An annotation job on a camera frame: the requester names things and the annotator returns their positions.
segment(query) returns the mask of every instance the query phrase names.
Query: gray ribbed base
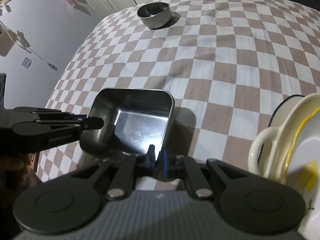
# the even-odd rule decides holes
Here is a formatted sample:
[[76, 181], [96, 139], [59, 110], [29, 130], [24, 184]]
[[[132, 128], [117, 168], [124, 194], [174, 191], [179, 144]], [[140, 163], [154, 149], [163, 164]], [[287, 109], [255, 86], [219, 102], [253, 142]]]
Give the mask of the gray ribbed base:
[[134, 191], [125, 200], [108, 203], [89, 225], [60, 236], [23, 232], [17, 240], [298, 240], [291, 231], [277, 236], [256, 236], [228, 225], [208, 201], [186, 191]]

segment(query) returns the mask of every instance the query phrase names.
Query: round black disc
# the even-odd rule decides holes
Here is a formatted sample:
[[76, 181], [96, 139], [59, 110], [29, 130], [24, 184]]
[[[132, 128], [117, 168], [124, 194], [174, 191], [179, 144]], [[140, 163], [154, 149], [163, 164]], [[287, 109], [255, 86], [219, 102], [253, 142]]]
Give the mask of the round black disc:
[[295, 190], [279, 183], [241, 178], [228, 184], [220, 196], [219, 208], [222, 217], [236, 228], [272, 235], [298, 226], [305, 203]]
[[92, 220], [101, 207], [100, 195], [85, 180], [64, 178], [29, 188], [13, 205], [17, 222], [42, 235], [70, 232]]

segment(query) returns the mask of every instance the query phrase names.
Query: bed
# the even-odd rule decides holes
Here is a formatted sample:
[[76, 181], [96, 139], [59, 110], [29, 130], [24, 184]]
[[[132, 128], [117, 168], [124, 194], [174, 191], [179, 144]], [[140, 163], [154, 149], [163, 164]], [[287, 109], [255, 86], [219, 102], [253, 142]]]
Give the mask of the bed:
[[[320, 13], [288, 0], [161, 0], [173, 20], [150, 30], [127, 8], [103, 19], [57, 83], [47, 108], [87, 114], [105, 87], [164, 89], [175, 99], [168, 149], [247, 169], [256, 135], [292, 94], [320, 92]], [[41, 153], [54, 179], [93, 161], [79, 143]], [[179, 181], [142, 178], [140, 189]]]

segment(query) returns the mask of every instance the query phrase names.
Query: stainless steel bowl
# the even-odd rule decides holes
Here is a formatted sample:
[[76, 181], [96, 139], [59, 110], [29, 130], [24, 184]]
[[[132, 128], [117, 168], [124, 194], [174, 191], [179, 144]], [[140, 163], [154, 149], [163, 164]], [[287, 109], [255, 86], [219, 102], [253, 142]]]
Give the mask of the stainless steel bowl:
[[172, 95], [164, 90], [105, 88], [96, 96], [88, 116], [101, 117], [100, 130], [83, 131], [80, 147], [97, 158], [121, 160], [147, 153], [156, 158], [163, 147], [174, 109]]
[[139, 8], [137, 15], [144, 25], [150, 29], [160, 28], [172, 18], [170, 5], [166, 2], [145, 4]]

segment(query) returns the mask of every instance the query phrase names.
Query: rectangular metal tray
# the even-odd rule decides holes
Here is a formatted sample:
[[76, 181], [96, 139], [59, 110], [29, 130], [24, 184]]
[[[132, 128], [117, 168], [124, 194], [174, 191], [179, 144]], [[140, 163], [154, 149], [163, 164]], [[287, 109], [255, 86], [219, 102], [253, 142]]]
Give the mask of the rectangular metal tray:
[[101, 117], [100, 130], [83, 131], [80, 147], [97, 158], [121, 160], [128, 154], [162, 149], [174, 109], [174, 99], [165, 90], [106, 88], [96, 96], [88, 116]]

